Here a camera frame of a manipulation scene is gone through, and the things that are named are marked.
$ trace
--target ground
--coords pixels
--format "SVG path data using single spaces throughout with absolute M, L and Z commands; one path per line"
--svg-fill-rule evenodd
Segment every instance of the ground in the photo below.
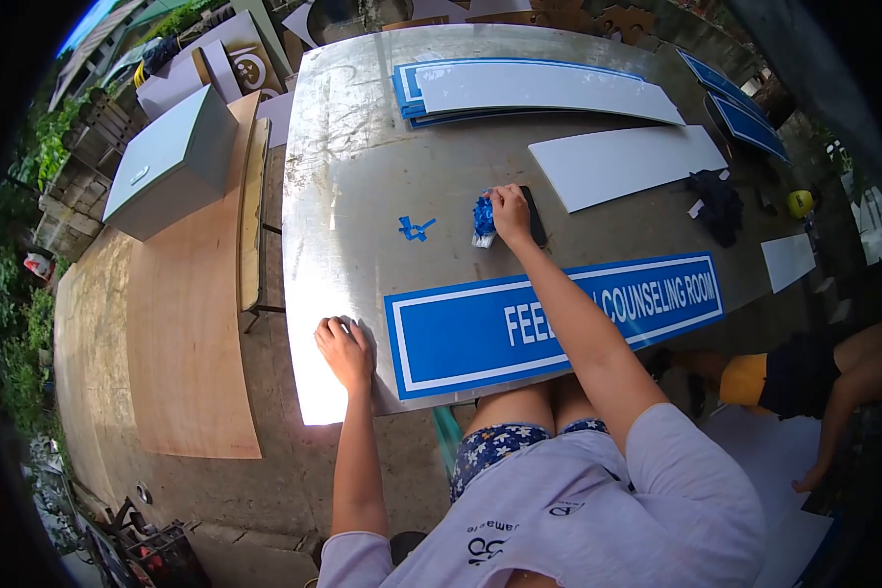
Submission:
M 271 152 L 267 189 L 272 198 L 266 209 L 271 215 L 281 210 L 283 157 L 283 147 Z M 280 239 L 270 233 L 266 237 L 268 295 L 275 303 L 282 300 Z M 176 457 L 141 449 L 124 353 L 130 243 L 129 237 L 105 229 L 60 284 L 57 388 L 78 479 L 116 509 L 124 497 L 135 498 L 134 488 L 143 482 L 153 502 L 134 503 L 159 526 L 178 518 L 308 540 L 327 536 L 341 426 L 302 424 L 285 314 L 263 314 L 251 333 L 241 336 L 261 459 Z M 794 284 L 666 345 L 710 347 L 727 354 L 762 352 L 806 324 L 803 290 Z M 638 355 L 646 358 L 652 352 L 649 348 Z M 673 373 L 663 386 L 686 410 L 685 379 Z M 458 419 L 466 421 L 471 411 L 459 409 Z M 375 428 L 390 534 L 430 531 L 448 507 L 431 411 L 377 417 Z

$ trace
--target smartphone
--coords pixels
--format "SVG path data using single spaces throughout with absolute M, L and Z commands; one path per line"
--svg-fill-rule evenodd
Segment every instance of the smartphone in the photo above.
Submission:
M 545 237 L 545 229 L 542 228 L 542 220 L 539 218 L 539 211 L 536 210 L 536 202 L 532 199 L 532 192 L 529 186 L 521 185 L 519 189 L 523 191 L 526 198 L 526 204 L 529 205 L 529 232 L 532 233 L 532 240 L 542 249 L 548 239 Z

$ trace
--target floral shorts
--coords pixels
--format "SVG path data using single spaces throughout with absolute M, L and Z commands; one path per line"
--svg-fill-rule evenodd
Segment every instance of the floral shorts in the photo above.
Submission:
M 565 425 L 559 435 L 576 431 L 599 431 L 607 433 L 603 421 L 597 418 L 583 418 Z M 528 422 L 506 422 L 485 427 L 464 438 L 457 448 L 457 459 L 450 481 L 450 502 L 461 498 L 467 484 L 484 469 L 513 452 L 518 452 L 533 443 L 545 441 L 552 436 L 538 424 Z

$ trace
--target gray cabinet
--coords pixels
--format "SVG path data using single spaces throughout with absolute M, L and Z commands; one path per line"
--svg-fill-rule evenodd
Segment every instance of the gray cabinet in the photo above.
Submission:
M 224 197 L 237 128 L 212 86 L 168 110 L 125 148 L 102 221 L 145 241 Z

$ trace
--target hand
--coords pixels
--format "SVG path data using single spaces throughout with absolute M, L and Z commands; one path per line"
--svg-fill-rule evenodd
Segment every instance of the hand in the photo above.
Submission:
M 496 234 L 512 249 L 524 239 L 532 240 L 529 234 L 529 205 L 523 191 L 515 183 L 498 185 L 484 193 L 494 205 L 494 227 Z
M 823 477 L 827 475 L 828 467 L 821 464 L 816 464 L 807 470 L 807 473 L 804 474 L 803 480 L 798 482 L 797 480 L 793 480 L 791 482 L 791 488 L 800 494 L 801 492 L 810 492 L 813 488 L 816 488 L 820 485 L 820 482 L 823 481 Z
M 320 320 L 314 339 L 347 392 L 368 393 L 372 385 L 372 354 L 366 336 L 356 323 L 350 323 L 350 332 L 352 338 L 343 330 L 341 319 L 334 316 Z

